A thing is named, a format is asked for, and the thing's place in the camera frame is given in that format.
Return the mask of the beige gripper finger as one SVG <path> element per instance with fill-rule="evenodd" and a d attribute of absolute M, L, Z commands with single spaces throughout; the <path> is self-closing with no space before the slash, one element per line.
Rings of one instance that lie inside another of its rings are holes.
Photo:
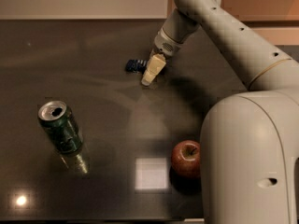
<path fill-rule="evenodd" d="M 162 71 L 166 65 L 166 59 L 163 54 L 153 55 L 147 64 L 146 71 L 141 79 L 141 84 L 149 86 L 156 76 Z"/>

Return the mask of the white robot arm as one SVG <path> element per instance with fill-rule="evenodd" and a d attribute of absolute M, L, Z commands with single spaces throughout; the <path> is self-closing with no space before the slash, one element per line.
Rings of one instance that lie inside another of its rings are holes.
<path fill-rule="evenodd" d="M 154 39 L 148 86 L 203 28 L 245 86 L 207 113 L 201 182 L 206 224 L 298 224 L 299 63 L 221 8 L 221 0 L 174 0 Z"/>

